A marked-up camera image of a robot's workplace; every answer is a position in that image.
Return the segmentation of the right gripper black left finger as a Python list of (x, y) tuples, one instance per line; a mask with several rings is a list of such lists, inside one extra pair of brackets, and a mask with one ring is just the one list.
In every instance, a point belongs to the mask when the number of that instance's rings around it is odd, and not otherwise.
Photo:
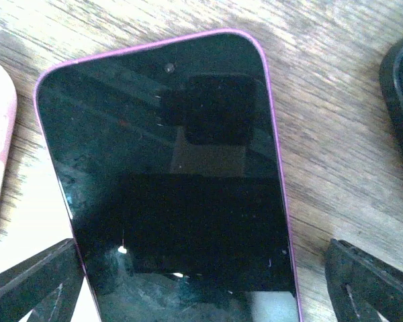
[(70, 321), (84, 278), (73, 239), (0, 273), (0, 321)]

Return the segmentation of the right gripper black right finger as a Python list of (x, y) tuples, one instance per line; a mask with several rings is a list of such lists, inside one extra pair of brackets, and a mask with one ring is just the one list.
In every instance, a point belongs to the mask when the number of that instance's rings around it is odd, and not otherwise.
[(325, 254), (328, 294), (338, 321), (403, 321), (403, 272), (345, 240)]

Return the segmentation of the purple-edged smartphone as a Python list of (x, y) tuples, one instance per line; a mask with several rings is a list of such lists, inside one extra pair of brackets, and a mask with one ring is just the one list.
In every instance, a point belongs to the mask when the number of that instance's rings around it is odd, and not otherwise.
[(101, 321), (301, 321), (265, 54), (218, 29), (79, 58), (34, 107)]

